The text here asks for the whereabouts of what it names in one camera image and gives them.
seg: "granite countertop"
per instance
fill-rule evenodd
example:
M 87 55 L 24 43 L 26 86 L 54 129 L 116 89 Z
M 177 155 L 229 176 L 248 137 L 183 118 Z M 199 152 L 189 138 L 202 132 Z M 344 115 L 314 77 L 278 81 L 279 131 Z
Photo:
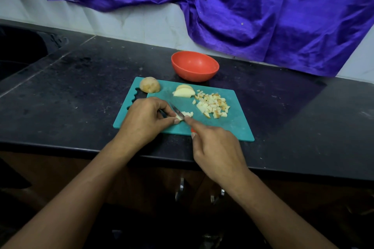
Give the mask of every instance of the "granite countertop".
M 136 76 L 185 83 L 171 66 L 175 49 L 31 27 L 69 42 L 0 82 L 2 151 L 93 158 L 117 133 L 112 124 Z M 374 184 L 373 84 L 214 58 L 220 70 L 203 85 L 236 92 L 255 136 L 241 142 L 251 170 Z M 131 163 L 198 168 L 191 138 L 170 134 L 160 134 Z

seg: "cutting board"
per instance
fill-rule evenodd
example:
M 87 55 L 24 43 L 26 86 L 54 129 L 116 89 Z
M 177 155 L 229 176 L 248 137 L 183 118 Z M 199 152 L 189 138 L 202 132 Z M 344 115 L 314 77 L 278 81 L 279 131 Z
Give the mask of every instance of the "cutting board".
M 127 93 L 127 96 L 123 102 L 121 109 L 117 115 L 117 118 L 113 124 L 114 128 L 120 128 L 124 117 L 127 114 L 127 108 L 132 105 L 132 100 L 135 99 L 135 95 L 137 94 L 136 88 L 139 87 L 140 81 L 143 80 L 142 77 L 136 77 L 134 82 L 132 83 L 130 90 Z M 204 91 L 205 94 L 211 93 L 218 93 L 221 97 L 226 99 L 226 102 L 230 107 L 227 113 L 227 117 L 221 117 L 218 119 L 213 118 L 213 114 L 210 114 L 211 118 L 206 118 L 196 107 L 196 105 L 192 104 L 194 97 L 191 98 L 181 98 L 172 95 L 172 92 L 175 91 L 177 86 L 181 83 L 177 82 L 170 82 L 170 81 L 163 81 L 158 80 L 161 85 L 161 91 L 154 94 L 148 94 L 147 97 L 156 96 L 168 102 L 174 104 L 180 111 L 191 112 L 193 111 L 193 118 L 199 120 L 200 122 L 211 125 L 211 126 L 218 126 L 222 127 L 225 130 L 232 132 L 236 138 L 241 141 L 249 141 L 253 142 L 255 139 L 251 132 L 250 126 L 248 125 L 247 119 L 244 116 L 243 110 L 239 104 L 239 101 L 236 97 L 236 94 L 233 90 L 227 89 L 220 89 L 220 88 L 213 88 L 213 87 L 206 87 L 206 86 L 198 86 L 198 85 L 191 85 L 194 88 L 195 92 L 197 90 Z M 163 131 L 163 133 L 168 134 L 177 134 L 177 135 L 191 135 L 191 128 L 188 124 L 184 121 L 177 125 L 173 125 Z

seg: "person's right arm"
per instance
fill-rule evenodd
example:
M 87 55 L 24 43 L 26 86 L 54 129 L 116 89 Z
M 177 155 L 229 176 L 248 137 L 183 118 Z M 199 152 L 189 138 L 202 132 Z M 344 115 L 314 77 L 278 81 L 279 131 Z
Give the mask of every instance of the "person's right arm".
M 185 121 L 196 131 L 191 134 L 195 161 L 245 209 L 274 249 L 337 248 L 248 169 L 231 132 L 188 116 Z

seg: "red bowl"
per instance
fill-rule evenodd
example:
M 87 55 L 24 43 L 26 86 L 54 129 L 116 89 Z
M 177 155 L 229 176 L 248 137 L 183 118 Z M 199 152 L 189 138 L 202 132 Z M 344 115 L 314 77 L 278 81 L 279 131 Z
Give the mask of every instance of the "red bowl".
M 178 76 L 191 82 L 208 81 L 220 68 L 218 62 L 210 56 L 194 51 L 174 53 L 171 64 Z

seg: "purple curtain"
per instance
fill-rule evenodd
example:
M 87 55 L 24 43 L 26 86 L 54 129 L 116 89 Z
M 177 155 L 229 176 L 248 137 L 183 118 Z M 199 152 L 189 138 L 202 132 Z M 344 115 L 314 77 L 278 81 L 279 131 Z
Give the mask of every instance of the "purple curtain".
M 374 24 L 374 0 L 67 0 L 98 11 L 178 3 L 198 44 L 335 76 Z

